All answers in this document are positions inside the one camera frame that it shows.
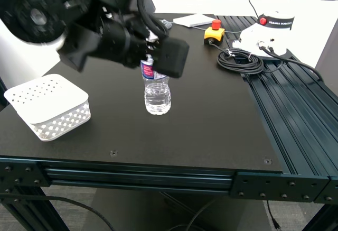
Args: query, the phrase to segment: black tabletop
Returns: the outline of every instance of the black tabletop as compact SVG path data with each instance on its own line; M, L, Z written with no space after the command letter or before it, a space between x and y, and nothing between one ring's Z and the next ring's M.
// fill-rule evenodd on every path
M42 142L8 106L0 113L0 156L281 172L247 83L217 67L219 52L203 45L203 31L175 25L170 35L185 39L190 50L183 77L169 80L167 114L146 111L139 68L90 58L78 73L60 62L48 74L89 94L90 121Z

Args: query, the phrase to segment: bottle label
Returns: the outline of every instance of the bottle label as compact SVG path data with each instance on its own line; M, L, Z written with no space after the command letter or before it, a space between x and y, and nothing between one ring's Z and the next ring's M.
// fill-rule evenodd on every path
M162 79L166 77L166 75L154 71L153 66L146 65L143 62L141 62L141 70L143 77L147 79Z

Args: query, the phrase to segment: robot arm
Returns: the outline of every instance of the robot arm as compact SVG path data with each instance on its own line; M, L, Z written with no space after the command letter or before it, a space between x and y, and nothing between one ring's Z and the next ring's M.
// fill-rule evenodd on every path
M180 77L189 46L168 37L154 11L151 0L0 0L0 18L19 39L45 43L65 33L58 53L78 71L87 56L133 68L151 54L155 70ZM147 42L149 30L158 41Z

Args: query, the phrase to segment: emergency stop button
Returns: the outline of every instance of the emergency stop button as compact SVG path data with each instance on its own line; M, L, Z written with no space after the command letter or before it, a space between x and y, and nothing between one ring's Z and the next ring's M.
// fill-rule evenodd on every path
M221 21L220 20L213 20L211 27L212 27L213 30L220 29L220 27L221 27Z

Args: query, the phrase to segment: water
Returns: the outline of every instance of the water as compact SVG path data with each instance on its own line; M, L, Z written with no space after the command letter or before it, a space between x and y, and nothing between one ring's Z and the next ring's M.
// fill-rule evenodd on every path
M154 60L148 55L147 61L141 61L144 81L144 101L146 109L153 115L162 115L171 107L171 95L168 85L169 77L153 71Z

